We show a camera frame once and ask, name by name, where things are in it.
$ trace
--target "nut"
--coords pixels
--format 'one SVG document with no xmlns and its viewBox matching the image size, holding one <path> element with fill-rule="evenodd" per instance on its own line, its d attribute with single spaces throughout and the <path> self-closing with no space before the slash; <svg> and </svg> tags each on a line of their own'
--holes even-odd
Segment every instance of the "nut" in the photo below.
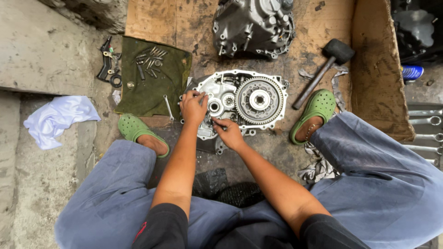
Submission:
<svg viewBox="0 0 443 249">
<path fill-rule="evenodd" d="M 134 82 L 130 81 L 130 82 L 128 82 L 128 83 L 126 84 L 126 86 L 127 86 L 129 89 L 132 89 L 132 88 L 134 87 Z"/>
</svg>

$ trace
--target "blue pants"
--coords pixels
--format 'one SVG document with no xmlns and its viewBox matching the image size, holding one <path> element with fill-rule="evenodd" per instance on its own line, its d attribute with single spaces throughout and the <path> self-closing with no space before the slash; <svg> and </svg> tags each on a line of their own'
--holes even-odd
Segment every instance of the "blue pants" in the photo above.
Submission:
<svg viewBox="0 0 443 249">
<path fill-rule="evenodd" d="M 416 153 L 352 113 L 332 118 L 311 142 L 342 174 L 307 188 L 369 247 L 412 249 L 443 233 L 443 173 Z M 130 248 L 155 192 L 145 187 L 155 158 L 147 147 L 115 141 L 59 215 L 59 246 Z M 291 232 L 267 201 L 240 209 L 192 197 L 188 247 L 250 219 Z"/>
</svg>

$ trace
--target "blue spray can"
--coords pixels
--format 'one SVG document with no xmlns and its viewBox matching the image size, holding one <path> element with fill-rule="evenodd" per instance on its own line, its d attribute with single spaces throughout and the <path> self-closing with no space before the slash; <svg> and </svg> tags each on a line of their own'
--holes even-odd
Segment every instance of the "blue spray can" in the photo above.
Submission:
<svg viewBox="0 0 443 249">
<path fill-rule="evenodd" d="M 405 81 L 408 80 L 416 80 L 420 78 L 424 73 L 424 68 L 420 66 L 401 66 L 401 72 L 403 74 L 403 79 Z"/>
</svg>

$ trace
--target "foot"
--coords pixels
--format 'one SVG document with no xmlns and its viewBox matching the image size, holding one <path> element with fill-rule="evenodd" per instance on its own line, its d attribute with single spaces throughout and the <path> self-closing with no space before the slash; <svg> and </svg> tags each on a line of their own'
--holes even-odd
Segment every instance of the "foot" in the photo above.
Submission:
<svg viewBox="0 0 443 249">
<path fill-rule="evenodd" d="M 137 137 L 137 143 L 152 149 L 157 156 L 166 154 L 168 150 L 165 143 L 151 135 L 140 135 Z"/>
<path fill-rule="evenodd" d="M 323 125 L 323 119 L 320 116 L 314 116 L 306 120 L 306 122 L 304 122 L 303 125 L 299 128 L 299 130 L 295 133 L 295 139 L 297 139 L 298 141 L 306 141 L 306 140 L 309 141 L 311 139 L 312 134 L 314 134 L 314 132 L 322 125 Z"/>
</svg>

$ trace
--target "anklet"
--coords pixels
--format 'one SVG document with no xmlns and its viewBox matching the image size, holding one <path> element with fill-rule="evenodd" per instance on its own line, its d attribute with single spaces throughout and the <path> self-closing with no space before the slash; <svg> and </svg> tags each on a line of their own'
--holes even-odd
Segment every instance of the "anklet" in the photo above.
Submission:
<svg viewBox="0 0 443 249">
<path fill-rule="evenodd" d="M 309 130 L 307 131 L 307 133 L 306 133 L 306 141 L 307 141 L 307 136 L 309 135 L 309 132 L 311 132 L 311 129 L 314 128 L 314 127 L 315 127 L 315 125 L 313 124 L 313 125 L 309 128 Z"/>
</svg>

